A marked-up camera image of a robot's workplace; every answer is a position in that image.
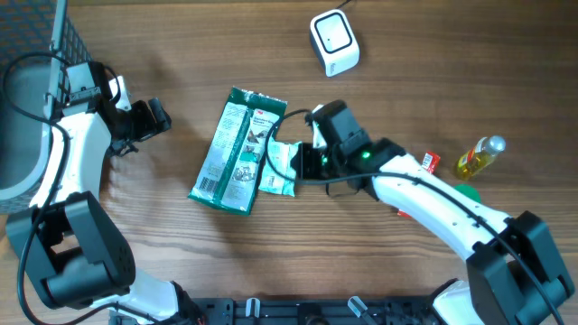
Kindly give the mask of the teal white wipes pack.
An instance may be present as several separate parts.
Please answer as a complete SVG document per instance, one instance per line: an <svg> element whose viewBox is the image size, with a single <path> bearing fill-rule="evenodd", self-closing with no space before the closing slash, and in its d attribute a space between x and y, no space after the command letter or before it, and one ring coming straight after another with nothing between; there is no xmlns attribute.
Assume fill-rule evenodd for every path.
<svg viewBox="0 0 578 325"><path fill-rule="evenodd" d="M296 178L296 170L291 166L291 160L296 156L300 143L288 144L271 140L267 153L273 166L290 179ZM275 172L268 161L262 171L258 188L272 194L294 196L294 182L288 181Z"/></svg>

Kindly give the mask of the red white snack packet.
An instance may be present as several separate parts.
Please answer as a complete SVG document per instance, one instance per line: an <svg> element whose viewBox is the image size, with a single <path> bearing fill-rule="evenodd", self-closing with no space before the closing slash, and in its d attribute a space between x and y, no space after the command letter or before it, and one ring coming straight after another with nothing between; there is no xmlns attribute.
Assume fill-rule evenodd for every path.
<svg viewBox="0 0 578 325"><path fill-rule="evenodd" d="M426 152L422 161L422 168L428 171L430 174L434 174L440 161L441 157L437 153ZM412 218L409 214L401 209L397 211L397 215L403 218Z"/></svg>

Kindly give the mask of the yellow oil bottle silver cap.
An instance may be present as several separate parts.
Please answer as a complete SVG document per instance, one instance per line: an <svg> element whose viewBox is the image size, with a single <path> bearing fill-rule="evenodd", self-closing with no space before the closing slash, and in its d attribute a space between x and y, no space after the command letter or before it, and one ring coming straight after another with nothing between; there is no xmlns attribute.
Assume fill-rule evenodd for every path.
<svg viewBox="0 0 578 325"><path fill-rule="evenodd" d="M491 165L505 149L506 141L502 136L482 137L474 147L456 161L453 173L459 180L468 181Z"/></svg>

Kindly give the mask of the green foil packet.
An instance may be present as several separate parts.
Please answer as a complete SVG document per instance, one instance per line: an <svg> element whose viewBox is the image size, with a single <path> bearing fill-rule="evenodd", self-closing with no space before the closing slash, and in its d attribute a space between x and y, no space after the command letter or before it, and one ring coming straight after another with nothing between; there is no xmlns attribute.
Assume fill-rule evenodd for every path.
<svg viewBox="0 0 578 325"><path fill-rule="evenodd" d="M248 215L256 195L265 141L287 103L233 88L188 198L214 209Z"/></svg>

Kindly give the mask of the green lid jar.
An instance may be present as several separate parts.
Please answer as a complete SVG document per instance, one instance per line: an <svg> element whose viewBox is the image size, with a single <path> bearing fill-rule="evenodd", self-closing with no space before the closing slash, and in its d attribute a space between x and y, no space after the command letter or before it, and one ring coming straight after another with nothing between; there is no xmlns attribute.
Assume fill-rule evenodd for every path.
<svg viewBox="0 0 578 325"><path fill-rule="evenodd" d="M458 185L455 185L454 188L459 193L466 196L467 198L481 203L481 196L480 196L479 192L475 188L473 188L472 186L470 186L468 184L458 184Z"/></svg>

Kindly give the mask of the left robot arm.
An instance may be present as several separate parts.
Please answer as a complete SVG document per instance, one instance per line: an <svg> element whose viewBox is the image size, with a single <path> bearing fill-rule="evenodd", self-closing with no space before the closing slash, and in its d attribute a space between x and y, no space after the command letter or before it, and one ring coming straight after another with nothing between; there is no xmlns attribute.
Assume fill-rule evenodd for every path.
<svg viewBox="0 0 578 325"><path fill-rule="evenodd" d="M80 323L100 311L138 324L203 324L207 318L179 284L138 270L125 237L98 200L102 164L123 156L169 130L170 116L156 98L117 107L121 87L112 88L107 65L67 63L71 86L63 108L45 119L54 133L48 177L35 201L9 216L6 232L19 257L17 297L33 324L29 281L50 309L82 310Z"/></svg>

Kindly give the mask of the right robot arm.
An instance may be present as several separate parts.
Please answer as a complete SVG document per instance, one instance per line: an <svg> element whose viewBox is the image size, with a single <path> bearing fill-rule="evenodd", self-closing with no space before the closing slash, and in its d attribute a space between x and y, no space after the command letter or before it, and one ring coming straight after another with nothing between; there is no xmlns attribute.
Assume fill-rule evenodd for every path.
<svg viewBox="0 0 578 325"><path fill-rule="evenodd" d="M373 141L347 104L305 113L313 141L297 173L302 184L346 182L403 210L439 237L466 265L466 279L433 297L446 324L539 324L561 318L575 286L547 224L489 208L428 172L400 145Z"/></svg>

